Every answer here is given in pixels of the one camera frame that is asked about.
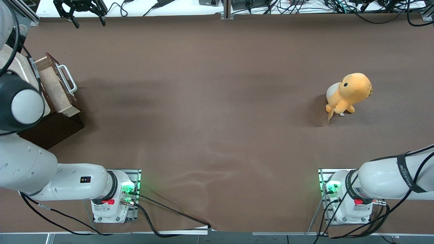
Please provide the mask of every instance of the drawer handle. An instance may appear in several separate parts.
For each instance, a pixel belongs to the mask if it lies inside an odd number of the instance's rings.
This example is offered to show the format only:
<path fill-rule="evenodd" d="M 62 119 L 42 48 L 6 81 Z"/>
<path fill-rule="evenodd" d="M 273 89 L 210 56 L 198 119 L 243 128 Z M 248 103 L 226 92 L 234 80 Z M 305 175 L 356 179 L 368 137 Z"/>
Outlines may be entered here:
<path fill-rule="evenodd" d="M 65 86 L 66 86 L 66 89 L 68 89 L 68 92 L 69 92 L 72 96 L 74 96 L 74 92 L 77 91 L 77 84 L 75 83 L 74 79 L 72 78 L 71 73 L 69 72 L 68 67 L 66 67 L 66 66 L 63 65 L 63 64 L 62 64 L 62 65 L 58 65 L 58 64 L 56 64 L 56 66 L 57 66 L 57 69 L 58 69 L 58 71 L 59 71 L 60 76 L 62 77 L 63 83 L 64 83 Z M 66 71 L 66 73 L 68 74 L 68 76 L 69 76 L 69 80 L 70 80 L 71 83 L 72 83 L 72 88 L 69 86 L 69 83 L 68 83 L 68 81 L 66 80 L 66 77 L 65 77 L 65 75 L 63 74 L 63 72 L 61 71 L 61 69 L 64 69 L 64 70 Z"/>

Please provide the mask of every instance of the plush toy head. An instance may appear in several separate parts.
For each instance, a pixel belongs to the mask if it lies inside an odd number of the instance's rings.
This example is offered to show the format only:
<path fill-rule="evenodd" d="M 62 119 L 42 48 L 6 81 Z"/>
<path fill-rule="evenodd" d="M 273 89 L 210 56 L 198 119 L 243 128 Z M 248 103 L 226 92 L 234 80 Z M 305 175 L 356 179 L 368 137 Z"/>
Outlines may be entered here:
<path fill-rule="evenodd" d="M 362 73 L 349 74 L 339 83 L 339 92 L 354 104 L 372 95 L 372 85 Z"/>

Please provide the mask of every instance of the plush toy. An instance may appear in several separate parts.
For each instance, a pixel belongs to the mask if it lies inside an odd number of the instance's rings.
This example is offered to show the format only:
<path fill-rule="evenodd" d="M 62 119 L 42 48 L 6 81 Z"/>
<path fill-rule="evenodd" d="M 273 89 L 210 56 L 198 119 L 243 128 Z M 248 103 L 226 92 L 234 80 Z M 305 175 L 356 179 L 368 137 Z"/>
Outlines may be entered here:
<path fill-rule="evenodd" d="M 345 110 L 354 113 L 353 105 L 372 95 L 372 85 L 362 73 L 349 74 L 341 82 L 329 87 L 325 95 L 329 102 L 325 106 L 325 110 L 329 112 L 330 122 L 333 113 L 341 116 L 343 116 Z"/>

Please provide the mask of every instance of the table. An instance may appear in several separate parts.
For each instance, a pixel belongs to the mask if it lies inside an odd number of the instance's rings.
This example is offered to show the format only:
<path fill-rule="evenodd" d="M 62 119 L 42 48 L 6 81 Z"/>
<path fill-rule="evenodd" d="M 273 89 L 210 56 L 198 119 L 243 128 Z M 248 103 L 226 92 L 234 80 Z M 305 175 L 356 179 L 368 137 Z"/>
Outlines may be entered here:
<path fill-rule="evenodd" d="M 110 5 L 113 2 L 122 4 L 122 0 L 106 0 L 104 1 L 107 8 L 110 7 Z M 135 16 L 142 16 L 145 14 L 154 4 L 156 1 L 148 1 L 148 0 L 134 0 L 133 2 L 127 3 L 124 5 L 124 9 L 128 12 L 129 17 L 135 17 Z M 350 6 L 355 6 L 354 3 L 346 2 L 346 4 Z M 283 0 L 282 1 L 282 7 L 287 8 L 290 6 L 289 1 Z M 291 10 L 297 7 L 299 8 L 300 5 L 294 6 L 289 8 L 289 11 L 286 13 L 290 13 Z M 420 2 L 414 2 L 410 4 L 410 9 L 418 9 L 425 7 L 425 3 L 423 1 Z M 333 13 L 333 10 L 330 10 L 328 7 L 325 6 L 323 0 L 310 0 L 303 4 L 301 6 L 301 10 L 299 13 Z M 376 1 L 371 3 L 368 8 L 366 9 L 366 12 L 374 12 L 378 11 L 382 8 Z M 267 10 L 266 7 L 261 8 L 254 8 L 252 9 L 252 14 L 263 14 Z M 216 7 L 213 6 L 204 6 L 199 5 L 199 2 L 197 0 L 175 0 L 174 2 L 161 7 L 152 10 L 149 12 L 146 16 L 175 16 L 175 15 L 208 15 L 208 14 L 215 14 L 215 13 L 222 13 L 223 12 L 223 5 L 219 1 L 219 5 Z M 247 10 L 244 11 L 232 11 L 236 14 L 246 14 L 248 13 Z M 36 14 L 43 18 L 59 18 L 59 13 L 57 12 L 56 8 L 54 7 L 52 0 L 41 0 L 39 3 L 38 10 L 36 11 Z M 275 6 L 272 9 L 272 14 L 280 14 L 280 12 L 277 9 L 277 6 Z M 90 12 L 75 12 L 75 17 L 96 17 L 95 14 L 92 14 Z M 112 9 L 108 12 L 107 17 L 120 17 L 120 8 L 118 6 L 113 6 Z"/>
<path fill-rule="evenodd" d="M 218 231 L 303 234 L 321 198 L 318 168 L 358 168 L 434 138 L 434 29 L 404 16 L 385 25 L 345 14 L 80 23 L 43 19 L 26 41 L 35 59 L 65 61 L 83 103 L 86 127 L 50 151 L 61 163 L 142 168 L 142 194 Z M 352 72 L 371 79 L 373 95 L 328 124 L 324 94 Z M 16 192 L 0 194 L 0 205 L 20 210 L 0 212 L 3 232 L 59 231 Z M 88 222 L 82 201 L 44 204 Z M 199 226 L 145 206 L 158 230 Z M 379 233 L 433 234 L 431 206 L 406 201 Z M 144 218 L 95 226 L 149 231 Z"/>

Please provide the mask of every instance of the power adapter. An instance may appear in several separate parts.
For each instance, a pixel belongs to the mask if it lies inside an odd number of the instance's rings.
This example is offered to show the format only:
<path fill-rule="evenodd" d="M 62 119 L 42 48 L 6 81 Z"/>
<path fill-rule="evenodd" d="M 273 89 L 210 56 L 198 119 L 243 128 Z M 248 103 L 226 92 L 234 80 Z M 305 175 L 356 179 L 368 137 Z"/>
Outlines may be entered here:
<path fill-rule="evenodd" d="M 165 5 L 168 5 L 169 3 L 173 2 L 173 1 L 175 1 L 175 0 L 157 0 L 157 3 L 154 6 L 152 6 L 152 8 L 153 9 L 154 8 L 160 8 L 160 7 L 163 7 Z"/>

